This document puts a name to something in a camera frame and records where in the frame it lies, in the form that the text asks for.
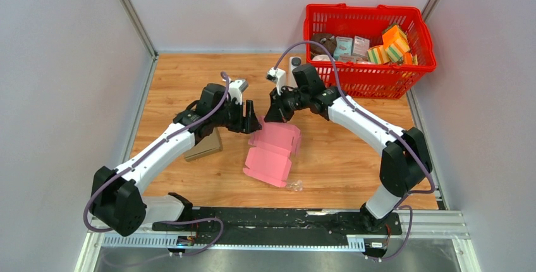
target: red plastic basket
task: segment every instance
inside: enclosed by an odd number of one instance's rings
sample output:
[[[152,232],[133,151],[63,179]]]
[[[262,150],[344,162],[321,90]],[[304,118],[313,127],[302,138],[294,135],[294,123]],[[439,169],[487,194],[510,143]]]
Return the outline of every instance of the red plastic basket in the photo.
[[[398,23],[406,32],[411,53],[418,65],[361,65],[337,61],[343,90],[353,97],[398,99],[425,73],[436,68],[432,39],[416,8],[379,5],[376,8],[356,8],[346,4],[309,4],[305,8],[303,38],[310,40],[316,33],[335,36],[360,36],[370,39],[370,46],[382,44],[382,32]],[[326,86],[335,85],[333,67],[329,61],[312,61],[307,44],[307,63],[314,65]]]

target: wooden tabletop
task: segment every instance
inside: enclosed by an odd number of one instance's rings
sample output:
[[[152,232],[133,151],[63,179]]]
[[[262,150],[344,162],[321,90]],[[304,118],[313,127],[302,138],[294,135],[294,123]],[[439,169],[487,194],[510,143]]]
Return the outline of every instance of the wooden tabletop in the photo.
[[[132,156],[168,127],[173,117],[199,99],[208,83],[221,83],[220,71],[230,78],[245,78],[257,116],[268,110],[274,84],[265,79],[278,54],[169,54],[160,55],[150,86]],[[288,58],[279,66],[288,69]],[[384,120],[411,128],[413,120],[405,99],[357,99]],[[148,187],[144,195],[176,192],[194,206],[359,208],[374,193],[379,180],[380,156],[347,129],[310,111],[297,111],[291,120],[301,130],[300,152],[291,156],[289,180],[301,180],[303,190],[276,188],[242,171],[250,136],[220,128],[223,151],[187,163],[181,156]],[[429,189],[427,182],[419,189]],[[432,195],[412,195],[406,204],[415,209],[437,209]]]

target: robotic arm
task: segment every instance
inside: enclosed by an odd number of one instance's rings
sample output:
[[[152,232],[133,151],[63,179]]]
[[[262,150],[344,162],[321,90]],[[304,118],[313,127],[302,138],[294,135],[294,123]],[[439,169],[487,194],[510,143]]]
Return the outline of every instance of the robotic arm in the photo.
[[[347,128],[374,148],[382,158],[382,184],[361,207],[363,214],[360,224],[366,231],[376,232],[402,197],[425,178],[417,162],[394,136],[386,132],[386,128],[406,141],[430,173],[432,164],[423,133],[417,128],[405,131],[396,127],[361,107],[350,96],[346,96],[347,101],[354,106],[351,108],[336,86],[326,88],[312,65],[300,65],[292,74],[297,88],[283,86],[281,81],[285,78],[284,71],[270,69],[268,72],[266,78],[277,86],[270,93],[271,105],[264,120],[287,122],[294,115],[294,111],[310,109],[314,114]]]
[[[232,81],[229,97],[217,111],[205,121],[180,131],[212,113],[222,99],[225,87],[210,83],[203,89],[200,99],[177,114],[164,133],[142,152],[113,170],[101,167],[94,175],[92,195],[112,177],[125,173],[95,198],[89,211],[122,236],[132,234],[145,223],[177,220],[187,202],[184,198],[173,193],[164,197],[142,197],[143,192],[172,161],[210,135],[215,127],[245,134],[261,129],[253,101],[246,101],[243,116],[242,93],[247,87],[244,79]]]

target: striped package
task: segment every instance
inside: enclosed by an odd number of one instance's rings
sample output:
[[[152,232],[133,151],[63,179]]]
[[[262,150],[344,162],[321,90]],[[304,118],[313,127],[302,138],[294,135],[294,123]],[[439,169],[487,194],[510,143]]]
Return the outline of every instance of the striped package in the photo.
[[[374,46],[368,49],[368,60],[377,65],[384,65],[389,62],[389,57],[382,45]]]
[[[387,32],[382,35],[384,49],[392,62],[398,62],[404,56],[404,53],[410,51],[408,38],[398,25],[393,25]]]

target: clear plastic object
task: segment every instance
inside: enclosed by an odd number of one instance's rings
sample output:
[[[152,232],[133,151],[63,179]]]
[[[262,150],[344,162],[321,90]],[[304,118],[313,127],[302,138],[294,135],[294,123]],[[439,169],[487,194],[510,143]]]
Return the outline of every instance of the clear plastic object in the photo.
[[[295,192],[301,192],[303,190],[303,182],[301,180],[287,181],[285,187]]]

